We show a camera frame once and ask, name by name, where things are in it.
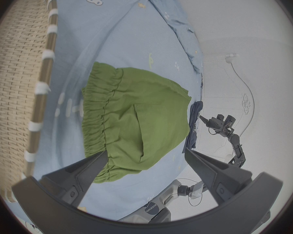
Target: white wall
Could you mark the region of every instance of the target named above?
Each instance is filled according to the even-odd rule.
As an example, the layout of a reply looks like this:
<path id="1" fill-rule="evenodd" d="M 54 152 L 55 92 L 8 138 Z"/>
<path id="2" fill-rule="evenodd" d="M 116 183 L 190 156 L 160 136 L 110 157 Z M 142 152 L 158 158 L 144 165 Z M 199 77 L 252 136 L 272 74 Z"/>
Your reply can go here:
<path id="1" fill-rule="evenodd" d="M 255 104 L 251 124 L 241 136 L 246 155 L 243 168 L 253 178 L 266 171 L 284 183 L 271 208 L 272 220 L 293 192 L 293 26 L 274 0 L 179 1 L 205 55 L 240 55 L 234 68 L 249 86 Z M 200 180 L 190 167 L 179 177 Z M 206 192 L 197 207 L 180 197 L 169 209 L 172 220 L 177 220 L 215 206 Z"/>

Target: woven basket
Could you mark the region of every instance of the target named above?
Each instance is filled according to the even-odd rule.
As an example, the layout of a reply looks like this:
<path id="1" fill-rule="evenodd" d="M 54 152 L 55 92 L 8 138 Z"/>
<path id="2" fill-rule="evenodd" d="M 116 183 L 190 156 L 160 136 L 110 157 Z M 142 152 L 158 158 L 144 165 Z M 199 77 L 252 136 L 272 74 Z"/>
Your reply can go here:
<path id="1" fill-rule="evenodd" d="M 0 23 L 0 194 L 34 170 L 57 35 L 56 0 L 17 0 Z"/>

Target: dark folded cloth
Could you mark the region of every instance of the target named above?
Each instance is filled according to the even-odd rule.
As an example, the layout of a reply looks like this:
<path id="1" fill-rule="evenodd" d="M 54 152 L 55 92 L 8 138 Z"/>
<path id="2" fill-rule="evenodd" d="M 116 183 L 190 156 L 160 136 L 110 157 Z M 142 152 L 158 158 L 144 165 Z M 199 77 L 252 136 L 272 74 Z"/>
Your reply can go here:
<path id="1" fill-rule="evenodd" d="M 191 150 L 192 148 L 195 148 L 195 142 L 196 142 L 196 121 L 199 118 L 200 111 L 203 108 L 203 102 L 202 101 L 196 101 L 191 105 L 190 108 L 190 120 L 189 120 L 189 127 L 190 132 L 189 135 L 186 138 L 185 146 L 183 148 L 182 153 L 185 152 L 186 148 Z"/>

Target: blue bedsheet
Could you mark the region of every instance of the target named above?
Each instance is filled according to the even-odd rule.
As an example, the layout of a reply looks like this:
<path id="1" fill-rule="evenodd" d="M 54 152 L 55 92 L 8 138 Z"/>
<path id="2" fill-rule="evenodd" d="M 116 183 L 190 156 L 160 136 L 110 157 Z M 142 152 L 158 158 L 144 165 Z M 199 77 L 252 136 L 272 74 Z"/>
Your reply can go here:
<path id="1" fill-rule="evenodd" d="M 57 0 L 56 59 L 35 165 L 36 179 L 85 158 L 81 88 L 94 61 L 116 68 L 149 70 L 177 82 L 192 97 L 188 119 L 190 106 L 201 99 L 202 53 L 176 0 L 101 1 L 102 5 L 87 0 Z M 184 143 L 146 171 L 92 184 L 80 206 L 88 213 L 118 220 L 145 205 L 186 167 Z M 11 209 L 29 221 L 17 203 Z"/>

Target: woven bamboo surface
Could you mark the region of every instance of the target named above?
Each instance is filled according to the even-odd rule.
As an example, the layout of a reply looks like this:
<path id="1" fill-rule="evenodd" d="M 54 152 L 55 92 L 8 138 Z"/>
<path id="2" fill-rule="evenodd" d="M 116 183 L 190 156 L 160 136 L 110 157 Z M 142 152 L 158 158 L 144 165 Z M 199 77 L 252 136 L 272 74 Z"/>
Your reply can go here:
<path id="1" fill-rule="evenodd" d="M 24 154 L 38 150 L 40 131 L 28 124 L 43 122 L 47 95 L 35 87 L 50 83 L 53 58 L 42 54 L 55 49 L 57 33 L 47 34 L 57 25 L 54 9 L 56 0 L 17 0 L 0 23 L 0 194 L 11 202 L 11 186 L 33 174 L 34 161 Z"/>

